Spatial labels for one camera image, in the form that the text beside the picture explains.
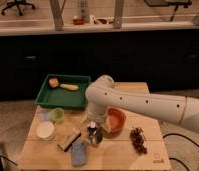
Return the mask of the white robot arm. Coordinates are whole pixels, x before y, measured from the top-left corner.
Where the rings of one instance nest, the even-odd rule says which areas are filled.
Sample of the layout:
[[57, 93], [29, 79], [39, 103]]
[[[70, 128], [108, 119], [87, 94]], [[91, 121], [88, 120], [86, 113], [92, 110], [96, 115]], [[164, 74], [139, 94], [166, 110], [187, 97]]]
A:
[[163, 120], [199, 134], [199, 99], [124, 92], [114, 88], [114, 80], [102, 75], [85, 91], [88, 111], [92, 116], [101, 116], [110, 106]]

